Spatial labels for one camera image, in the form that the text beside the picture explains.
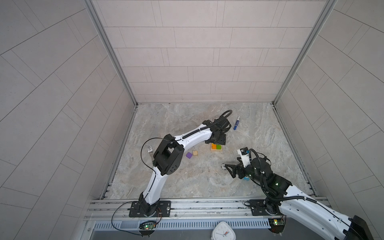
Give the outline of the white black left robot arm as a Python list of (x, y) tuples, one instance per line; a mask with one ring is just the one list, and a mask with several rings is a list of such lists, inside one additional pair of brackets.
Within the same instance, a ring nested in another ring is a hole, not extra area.
[(134, 212), (130, 217), (151, 217), (159, 208), (161, 191), (167, 178), (180, 166), (184, 152), (195, 145), (206, 144), (225, 145), (226, 133), (231, 129), (227, 117), (232, 112), (224, 112), (214, 121), (206, 120), (196, 129), (179, 136), (166, 135), (153, 157), (153, 171), (147, 188), (140, 194), (139, 200), (132, 204)]

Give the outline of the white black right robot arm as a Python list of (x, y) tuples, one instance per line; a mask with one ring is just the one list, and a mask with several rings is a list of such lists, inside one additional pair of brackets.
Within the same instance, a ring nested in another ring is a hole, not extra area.
[(372, 240), (374, 237), (365, 220), (343, 215), (308, 196), (287, 179), (275, 174), (271, 161), (254, 149), (238, 150), (237, 165), (223, 164), (232, 178), (248, 178), (260, 186), (266, 198), (249, 200), (245, 205), (252, 210), (281, 216), (270, 223), (271, 232), (281, 233), (286, 218), (292, 218), (325, 240)]

